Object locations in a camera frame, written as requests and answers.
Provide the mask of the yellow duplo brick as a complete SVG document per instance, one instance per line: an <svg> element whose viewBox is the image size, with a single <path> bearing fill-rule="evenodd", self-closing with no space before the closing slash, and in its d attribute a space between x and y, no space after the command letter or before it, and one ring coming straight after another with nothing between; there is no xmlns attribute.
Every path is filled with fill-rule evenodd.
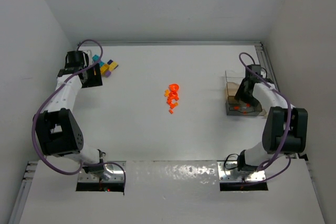
<svg viewBox="0 0 336 224"><path fill-rule="evenodd" d="M112 72L118 66L119 65L115 62L112 62L110 64L104 63L100 66L100 72L101 74L107 74L108 72Z"/></svg>

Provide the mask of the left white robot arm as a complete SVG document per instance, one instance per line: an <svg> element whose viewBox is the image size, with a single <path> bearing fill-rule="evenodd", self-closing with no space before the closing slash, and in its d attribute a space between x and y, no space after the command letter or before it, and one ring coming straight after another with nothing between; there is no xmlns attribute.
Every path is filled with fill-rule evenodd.
<svg viewBox="0 0 336 224"><path fill-rule="evenodd" d="M52 170L72 175L53 166L48 156L64 157L79 163L85 171L101 169L103 152L84 143L83 133L72 113L81 89L102 85L99 64L80 50L69 51L65 66L57 75L54 93L41 105L33 118L33 146Z"/></svg>

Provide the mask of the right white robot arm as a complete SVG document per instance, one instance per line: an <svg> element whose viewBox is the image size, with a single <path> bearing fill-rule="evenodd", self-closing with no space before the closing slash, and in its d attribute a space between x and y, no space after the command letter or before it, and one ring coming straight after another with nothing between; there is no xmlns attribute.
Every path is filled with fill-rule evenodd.
<svg viewBox="0 0 336 224"><path fill-rule="evenodd" d="M252 148L241 151L237 159L239 172L254 172L266 169L276 158L302 153L306 148L308 112L294 107L261 75L261 66L246 67L235 99L250 106L259 106L267 111L266 124L261 141Z"/></svg>

